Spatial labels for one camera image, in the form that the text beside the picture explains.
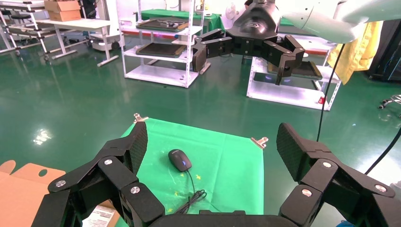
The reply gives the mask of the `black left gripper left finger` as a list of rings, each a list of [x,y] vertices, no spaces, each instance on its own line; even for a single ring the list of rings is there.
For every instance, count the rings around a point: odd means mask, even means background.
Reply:
[[[34,227],[80,227],[97,205],[109,201],[130,227],[148,227],[165,208],[137,176],[147,151],[144,122],[122,138],[105,143],[88,163],[48,185]]]

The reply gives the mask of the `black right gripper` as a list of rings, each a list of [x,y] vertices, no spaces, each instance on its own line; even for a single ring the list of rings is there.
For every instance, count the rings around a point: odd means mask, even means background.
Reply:
[[[200,72],[208,58],[226,54],[263,57],[276,66],[276,85],[298,68],[305,48],[291,35],[277,42],[280,13],[274,0],[254,0],[225,32],[215,29],[195,38],[192,69]]]

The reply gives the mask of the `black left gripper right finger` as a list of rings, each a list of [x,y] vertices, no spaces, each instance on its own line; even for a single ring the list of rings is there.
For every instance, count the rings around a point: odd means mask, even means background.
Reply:
[[[345,165],[324,144],[302,138],[288,123],[279,125],[276,144],[298,183],[280,216],[309,227],[327,203],[356,227],[400,226],[401,203],[391,187]]]

